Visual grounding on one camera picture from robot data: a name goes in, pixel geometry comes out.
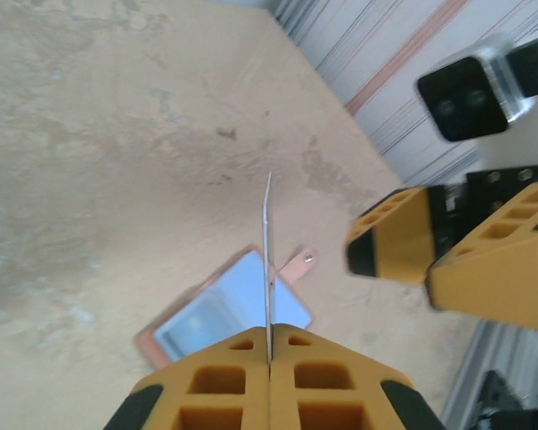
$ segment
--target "corrugated metal wall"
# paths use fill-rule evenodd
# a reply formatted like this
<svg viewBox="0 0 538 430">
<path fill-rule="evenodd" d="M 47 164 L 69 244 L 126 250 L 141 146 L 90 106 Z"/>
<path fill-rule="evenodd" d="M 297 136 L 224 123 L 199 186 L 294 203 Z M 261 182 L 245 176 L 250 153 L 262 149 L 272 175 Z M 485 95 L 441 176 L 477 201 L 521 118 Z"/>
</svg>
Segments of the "corrugated metal wall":
<svg viewBox="0 0 538 430">
<path fill-rule="evenodd" d="M 274 13 L 282 0 L 209 0 L 211 2 L 236 4 L 237 6 L 259 7 Z"/>
<path fill-rule="evenodd" d="M 283 0 L 275 16 L 408 185 L 478 166 L 472 143 L 440 138 L 415 80 L 489 33 L 538 32 L 538 0 Z"/>
</svg>

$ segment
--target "camera lens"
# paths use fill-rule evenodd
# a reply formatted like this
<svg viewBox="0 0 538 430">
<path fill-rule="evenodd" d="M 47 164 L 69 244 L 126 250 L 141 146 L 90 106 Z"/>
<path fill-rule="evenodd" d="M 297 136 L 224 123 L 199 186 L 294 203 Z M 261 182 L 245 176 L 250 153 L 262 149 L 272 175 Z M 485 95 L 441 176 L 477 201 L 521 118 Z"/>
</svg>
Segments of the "camera lens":
<svg viewBox="0 0 538 430">
<path fill-rule="evenodd" d="M 466 95 L 466 105 L 469 108 L 482 108 L 486 104 L 486 94 L 482 90 L 470 90 Z"/>
<path fill-rule="evenodd" d="M 455 104 L 450 100 L 442 100 L 437 104 L 437 114 L 440 116 L 451 116 L 455 113 Z"/>
</svg>

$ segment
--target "bolt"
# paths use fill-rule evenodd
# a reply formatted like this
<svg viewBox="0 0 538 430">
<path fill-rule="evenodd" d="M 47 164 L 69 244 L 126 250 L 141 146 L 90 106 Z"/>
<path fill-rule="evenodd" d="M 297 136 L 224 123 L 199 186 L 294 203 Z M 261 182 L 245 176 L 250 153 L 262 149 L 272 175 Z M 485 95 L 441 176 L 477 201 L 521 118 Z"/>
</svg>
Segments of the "bolt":
<svg viewBox="0 0 538 430">
<path fill-rule="evenodd" d="M 525 168 L 524 170 L 520 170 L 518 172 L 518 180 L 522 182 L 527 181 L 532 177 L 532 175 L 532 170 L 530 168 Z"/>
<path fill-rule="evenodd" d="M 489 173 L 488 176 L 486 177 L 486 180 L 491 184 L 498 182 L 500 180 L 500 172 Z"/>
<path fill-rule="evenodd" d="M 437 112 L 441 116 L 451 116 L 455 113 L 455 104 L 450 100 L 442 100 L 437 104 Z"/>
<path fill-rule="evenodd" d="M 482 90 L 472 90 L 468 93 L 467 103 L 471 108 L 482 108 L 486 103 L 486 94 Z"/>
</svg>

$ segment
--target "reflective surface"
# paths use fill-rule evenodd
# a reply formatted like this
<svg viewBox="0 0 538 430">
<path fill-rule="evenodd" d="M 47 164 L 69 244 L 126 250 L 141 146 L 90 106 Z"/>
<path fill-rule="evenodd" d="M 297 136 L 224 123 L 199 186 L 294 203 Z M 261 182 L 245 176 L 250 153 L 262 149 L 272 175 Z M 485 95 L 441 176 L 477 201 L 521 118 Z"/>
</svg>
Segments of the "reflective surface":
<svg viewBox="0 0 538 430">
<path fill-rule="evenodd" d="M 281 279 L 275 280 L 273 323 L 306 328 L 311 315 Z M 252 327 L 265 319 L 264 264 L 250 251 L 189 305 L 165 322 L 153 337 L 176 361 Z"/>
<path fill-rule="evenodd" d="M 437 409 L 473 324 L 347 275 L 352 217 L 400 186 L 267 13 L 0 2 L 0 428 L 101 428 L 150 369 L 134 335 L 243 246 L 273 171 L 275 256 L 311 330 Z"/>
</svg>

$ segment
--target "thin metal sheet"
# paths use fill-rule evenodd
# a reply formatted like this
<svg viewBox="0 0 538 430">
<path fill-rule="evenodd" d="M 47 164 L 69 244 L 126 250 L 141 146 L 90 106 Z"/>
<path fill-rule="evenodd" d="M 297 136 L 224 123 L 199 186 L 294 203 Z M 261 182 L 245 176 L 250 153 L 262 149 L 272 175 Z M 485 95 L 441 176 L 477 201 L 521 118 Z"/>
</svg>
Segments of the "thin metal sheet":
<svg viewBox="0 0 538 430">
<path fill-rule="evenodd" d="M 265 188 L 265 198 L 263 199 L 263 268 L 265 286 L 265 331 L 267 338 L 267 364 L 271 371 L 273 361 L 273 296 L 275 286 L 275 273 L 273 266 L 273 225 L 271 222 L 271 179 L 270 172 Z"/>
</svg>

